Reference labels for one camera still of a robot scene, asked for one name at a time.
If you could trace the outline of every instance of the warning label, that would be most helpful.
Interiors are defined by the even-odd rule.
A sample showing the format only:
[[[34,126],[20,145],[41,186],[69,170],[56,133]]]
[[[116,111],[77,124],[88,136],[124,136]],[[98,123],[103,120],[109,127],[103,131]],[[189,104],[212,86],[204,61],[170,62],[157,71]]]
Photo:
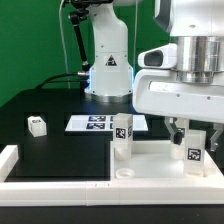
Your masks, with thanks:
[[[116,61],[114,60],[114,57],[111,55],[110,58],[108,59],[106,66],[117,66]]]

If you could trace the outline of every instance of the green backdrop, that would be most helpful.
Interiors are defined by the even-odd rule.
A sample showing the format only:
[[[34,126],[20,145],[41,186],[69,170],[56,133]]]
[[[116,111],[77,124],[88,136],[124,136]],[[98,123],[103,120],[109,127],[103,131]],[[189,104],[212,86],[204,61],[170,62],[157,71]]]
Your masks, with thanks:
[[[0,106],[20,91],[34,88],[50,76],[65,73],[58,19],[60,1],[0,1]],[[169,39],[152,19],[153,2],[143,0],[139,4],[137,55],[161,46]],[[63,24],[69,70],[78,71],[81,69],[78,48],[73,27],[67,19],[72,10],[71,6],[63,10]],[[133,65],[135,7],[119,7],[115,12],[128,26],[129,62]],[[84,21],[81,30],[92,63],[94,46],[91,22]]]

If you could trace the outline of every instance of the small white cube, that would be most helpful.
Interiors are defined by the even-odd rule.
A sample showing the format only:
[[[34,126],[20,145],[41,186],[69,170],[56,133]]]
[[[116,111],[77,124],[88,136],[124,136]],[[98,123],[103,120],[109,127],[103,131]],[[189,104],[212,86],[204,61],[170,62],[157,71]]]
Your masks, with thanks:
[[[41,117],[31,116],[28,118],[28,128],[33,137],[47,135],[46,123]]]

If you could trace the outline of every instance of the black table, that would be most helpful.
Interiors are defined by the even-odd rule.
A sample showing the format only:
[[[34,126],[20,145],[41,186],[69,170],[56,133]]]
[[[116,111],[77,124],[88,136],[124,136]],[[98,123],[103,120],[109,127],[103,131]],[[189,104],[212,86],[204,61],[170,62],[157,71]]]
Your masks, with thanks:
[[[6,181],[109,180],[112,133],[66,133],[72,114],[135,114],[131,103],[99,103],[79,90],[25,90],[0,108],[0,143],[19,145]],[[34,138],[27,117],[40,115],[48,135]],[[163,118],[146,116],[149,131],[134,140],[168,139]],[[0,223],[223,223],[223,205],[1,207]]]

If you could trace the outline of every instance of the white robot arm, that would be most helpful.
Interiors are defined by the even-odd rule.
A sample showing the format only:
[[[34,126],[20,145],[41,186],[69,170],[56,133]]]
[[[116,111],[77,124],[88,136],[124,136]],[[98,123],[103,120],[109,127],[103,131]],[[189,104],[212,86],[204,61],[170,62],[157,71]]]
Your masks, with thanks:
[[[138,112],[224,123],[224,1],[157,0],[171,43],[139,56]]]
[[[116,6],[129,6],[141,0],[115,0]],[[128,63],[128,29],[113,9],[113,0],[71,0],[77,11],[70,14],[76,31],[84,70],[89,70],[87,98],[102,102],[128,101],[133,91],[133,69]],[[95,62],[89,69],[79,21],[89,16],[93,25]]]

